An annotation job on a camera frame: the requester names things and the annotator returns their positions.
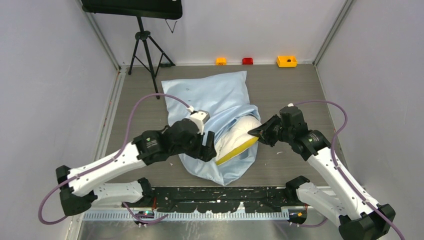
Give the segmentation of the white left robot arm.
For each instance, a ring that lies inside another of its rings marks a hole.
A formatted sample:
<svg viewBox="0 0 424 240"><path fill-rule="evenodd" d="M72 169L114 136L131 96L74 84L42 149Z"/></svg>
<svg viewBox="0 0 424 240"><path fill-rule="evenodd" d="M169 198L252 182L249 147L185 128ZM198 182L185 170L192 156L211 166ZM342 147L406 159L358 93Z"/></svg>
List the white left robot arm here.
<svg viewBox="0 0 424 240"><path fill-rule="evenodd" d="M146 130L118 150L82 167L62 165L55 170L60 184L60 203L65 216L81 214L92 206L113 202L153 202L150 183L141 178L130 183L109 183L129 171L164 162L175 155L187 155L203 162L216 155L215 133L200 133L195 122L184 118L161 130Z"/></svg>

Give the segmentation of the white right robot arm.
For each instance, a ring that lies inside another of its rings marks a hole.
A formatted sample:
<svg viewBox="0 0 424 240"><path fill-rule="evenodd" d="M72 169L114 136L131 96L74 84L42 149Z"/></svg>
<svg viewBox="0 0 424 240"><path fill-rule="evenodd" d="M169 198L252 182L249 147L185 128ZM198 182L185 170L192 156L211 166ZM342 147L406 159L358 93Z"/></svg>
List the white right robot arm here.
<svg viewBox="0 0 424 240"><path fill-rule="evenodd" d="M367 193L332 152L326 137L308 128L298 107L282 108L278 115L248 133L270 147L276 142L289 144L323 177L335 196L298 176L285 184L285 198L291 205L302 202L316 209L338 228L344 240L377 240L392 228L395 210Z"/></svg>

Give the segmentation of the light blue pillowcase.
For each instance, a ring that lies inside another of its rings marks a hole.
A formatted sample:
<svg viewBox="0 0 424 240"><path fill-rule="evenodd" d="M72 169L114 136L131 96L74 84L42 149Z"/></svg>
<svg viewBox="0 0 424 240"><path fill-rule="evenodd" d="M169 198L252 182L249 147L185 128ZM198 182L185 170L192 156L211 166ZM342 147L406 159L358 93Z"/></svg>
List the light blue pillowcase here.
<svg viewBox="0 0 424 240"><path fill-rule="evenodd" d="M197 79L162 81L163 92L175 96L195 110L209 112L205 132L215 133L214 146L241 117L252 115L261 122L258 107L250 103L246 86L246 71L230 72ZM214 157L208 162L179 155L185 169L192 175L226 186L238 180L255 162L258 141L238 156L216 165Z"/></svg>

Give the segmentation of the white pillow with yellow trim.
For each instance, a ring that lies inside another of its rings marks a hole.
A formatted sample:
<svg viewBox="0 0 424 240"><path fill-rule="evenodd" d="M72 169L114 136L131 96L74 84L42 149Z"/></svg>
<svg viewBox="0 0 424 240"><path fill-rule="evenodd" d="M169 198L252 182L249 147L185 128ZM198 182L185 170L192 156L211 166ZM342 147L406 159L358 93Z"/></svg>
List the white pillow with yellow trim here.
<svg viewBox="0 0 424 240"><path fill-rule="evenodd" d="M241 117L215 144L215 164L219 166L253 146L259 138L248 132L260 125L261 122L255 116Z"/></svg>

